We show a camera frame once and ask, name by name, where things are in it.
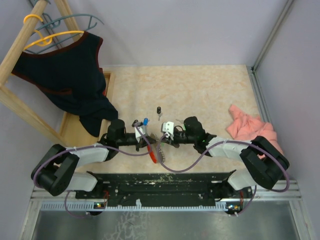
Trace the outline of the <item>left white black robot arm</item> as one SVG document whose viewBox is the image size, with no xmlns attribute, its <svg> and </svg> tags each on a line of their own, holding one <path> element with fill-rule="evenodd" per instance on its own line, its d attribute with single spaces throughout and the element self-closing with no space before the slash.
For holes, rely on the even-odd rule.
<svg viewBox="0 0 320 240">
<path fill-rule="evenodd" d="M 147 120 L 135 122 L 134 132 L 126 131 L 125 122 L 113 120 L 101 139 L 88 146 L 64 147 L 53 145 L 31 173 L 36 187 L 46 190 L 52 196 L 66 191 L 84 191 L 97 199 L 103 195 L 104 186 L 89 172 L 76 172 L 76 169 L 91 163 L 111 160 L 122 146 L 134 146 L 136 151 L 150 147 L 157 141 L 147 133 Z"/>
</svg>

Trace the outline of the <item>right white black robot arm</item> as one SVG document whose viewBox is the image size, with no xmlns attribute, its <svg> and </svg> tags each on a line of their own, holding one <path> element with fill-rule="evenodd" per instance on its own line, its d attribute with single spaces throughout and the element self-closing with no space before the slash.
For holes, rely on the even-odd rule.
<svg viewBox="0 0 320 240">
<path fill-rule="evenodd" d="M 223 185 L 227 197 L 235 198 L 242 189 L 256 185 L 272 191 L 281 178 L 289 180 L 289 161 L 265 137 L 246 141 L 222 138 L 206 132 L 195 116 L 186 118 L 183 125 L 178 130 L 173 122 L 163 123 L 164 142 L 176 148 L 191 144 L 202 157 L 223 157 L 245 165 L 232 172 Z"/>
</svg>

